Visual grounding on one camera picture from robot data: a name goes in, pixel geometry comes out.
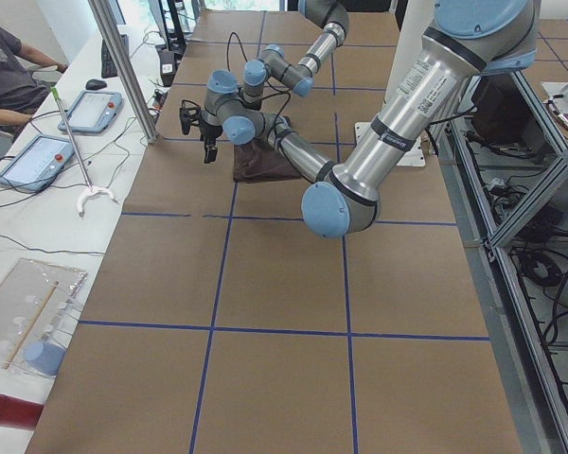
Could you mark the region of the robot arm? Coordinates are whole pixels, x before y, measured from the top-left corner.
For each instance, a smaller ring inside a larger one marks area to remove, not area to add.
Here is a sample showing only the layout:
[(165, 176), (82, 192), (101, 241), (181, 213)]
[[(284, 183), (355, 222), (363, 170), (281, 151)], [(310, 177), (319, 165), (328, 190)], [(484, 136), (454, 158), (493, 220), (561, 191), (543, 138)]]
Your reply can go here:
[(383, 180), (462, 83), (519, 71), (533, 62), (541, 5), (537, 1), (436, 2), (415, 62), (341, 164), (322, 156), (283, 116), (259, 107), (270, 79), (306, 96), (324, 60), (347, 37), (349, 18), (342, 4), (302, 1), (298, 9), (321, 29), (306, 55), (293, 64), (270, 45), (247, 62), (243, 81), (226, 70), (213, 72), (200, 117), (237, 146), (259, 139), (282, 155), (310, 184), (301, 201), (306, 225), (319, 236), (341, 237), (376, 220)]
[(298, 11), (321, 29), (321, 34), (296, 61), (285, 56), (285, 48), (269, 44), (258, 56), (245, 63), (240, 96), (253, 110), (261, 107), (266, 84), (275, 80), (297, 96), (307, 96), (314, 79), (336, 48), (343, 45), (349, 32), (346, 8), (339, 1), (300, 1)]

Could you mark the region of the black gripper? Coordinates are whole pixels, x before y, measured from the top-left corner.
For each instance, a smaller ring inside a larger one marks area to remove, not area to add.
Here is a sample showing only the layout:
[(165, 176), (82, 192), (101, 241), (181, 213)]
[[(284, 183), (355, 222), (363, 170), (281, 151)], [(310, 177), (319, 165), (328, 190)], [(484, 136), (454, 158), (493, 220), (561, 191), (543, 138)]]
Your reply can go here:
[(200, 121), (201, 140), (204, 143), (204, 163), (211, 164), (218, 155), (217, 139), (222, 135), (222, 127)]

